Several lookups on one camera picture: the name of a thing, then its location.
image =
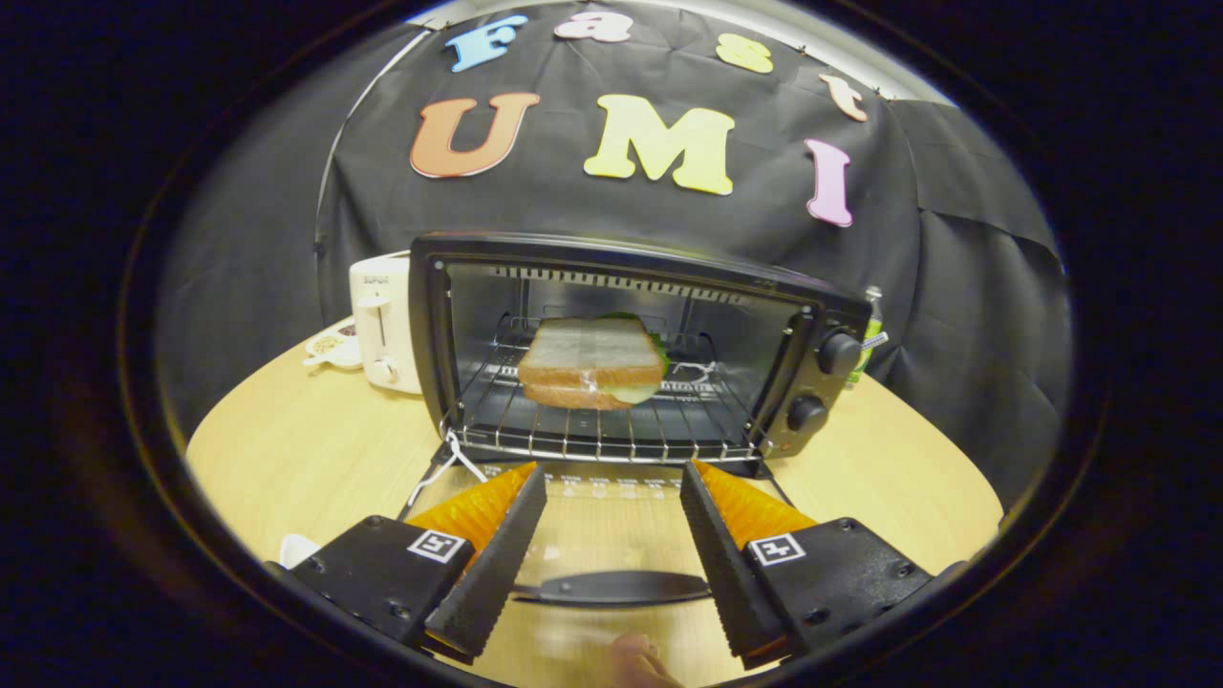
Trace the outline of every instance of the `orange letter u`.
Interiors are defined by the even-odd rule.
[[[503,93],[488,104],[497,109],[488,138],[475,150],[450,149],[450,139],[462,114],[476,106],[472,98],[442,100],[421,110],[424,122],[412,143],[412,169],[424,176],[471,176],[495,166],[514,148],[527,108],[539,101],[534,93]]]

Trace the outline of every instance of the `black cloth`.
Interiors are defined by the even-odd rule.
[[[553,35],[571,15],[600,10],[631,16],[631,39]],[[530,21],[516,27],[505,55],[450,71],[450,38],[514,13]],[[774,71],[719,60],[722,33],[767,45]],[[351,312],[351,263],[406,248],[422,232],[482,229],[653,238],[854,290],[876,284],[890,340],[868,374],[964,450],[1004,507],[1049,457],[1070,370],[1065,276],[1020,172],[964,112],[888,101],[834,67],[728,22],[649,5],[581,2],[498,12],[430,33],[345,120],[412,35],[399,29],[378,37],[303,83],[235,144],[201,189],[166,270],[163,313],[175,331],[159,334],[186,433],[259,365]],[[870,120],[840,112],[821,73],[841,76],[861,93]],[[478,101],[454,136],[454,148],[464,150],[488,132],[488,100],[509,92],[537,93],[541,101],[527,109],[499,165],[459,178],[429,178],[411,167],[424,106]],[[733,193],[681,188],[670,171],[651,181],[640,165],[626,180],[585,174],[582,163],[603,134],[605,111],[596,101],[604,94],[646,98],[668,125],[692,108],[734,117],[726,143]],[[341,122],[316,222],[325,153]],[[850,155],[851,226],[807,213],[815,188],[808,137]],[[219,323],[237,325],[251,341],[230,340]]]

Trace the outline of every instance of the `colorful letter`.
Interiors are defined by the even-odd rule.
[[[505,45],[517,35],[514,27],[525,23],[527,23],[525,16],[514,15],[446,40],[446,46],[454,45],[455,51],[459,53],[459,61],[450,67],[450,71],[461,72],[500,57],[509,50]]]
[[[857,103],[854,100],[861,100],[862,95],[857,90],[849,87],[849,83],[839,76],[822,73],[819,78],[828,84],[828,90],[832,92],[833,103],[850,119],[857,120],[860,122],[866,121],[866,112],[859,109]]]
[[[849,155],[835,145],[808,138],[804,141],[816,158],[816,197],[807,200],[807,211],[816,219],[839,226],[854,224],[845,207],[845,165]]]
[[[559,38],[593,38],[599,43],[629,40],[632,20],[614,12],[582,12],[556,27]]]
[[[723,62],[744,67],[753,72],[768,73],[773,71],[773,61],[768,59],[770,53],[762,43],[757,43],[734,33],[723,33],[718,37],[718,56]]]
[[[424,122],[416,132],[410,160],[412,169],[424,176],[471,176],[479,174],[505,159],[514,148],[519,126],[527,108],[539,101],[534,93],[503,93],[488,104],[497,109],[488,138],[475,150],[459,153],[450,149],[450,139],[459,119],[476,106],[471,98],[442,100],[421,110]]]
[[[646,176],[653,181],[658,181],[684,153],[684,164],[671,175],[675,183],[719,196],[734,188],[726,176],[726,134],[735,128],[735,120],[714,110],[692,108],[667,128],[645,98],[603,95],[598,104],[608,111],[608,120],[598,153],[582,165],[586,174],[632,176],[637,165],[629,160],[631,142]]]

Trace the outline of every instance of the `white toaster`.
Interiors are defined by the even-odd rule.
[[[400,251],[352,263],[349,292],[366,378],[379,387],[419,395],[407,318],[410,254]]]

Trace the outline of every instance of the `pink letter i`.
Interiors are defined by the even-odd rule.
[[[854,215],[845,207],[845,165],[849,155],[835,145],[807,138],[804,141],[816,158],[816,197],[807,200],[811,216],[838,226],[854,224]]]

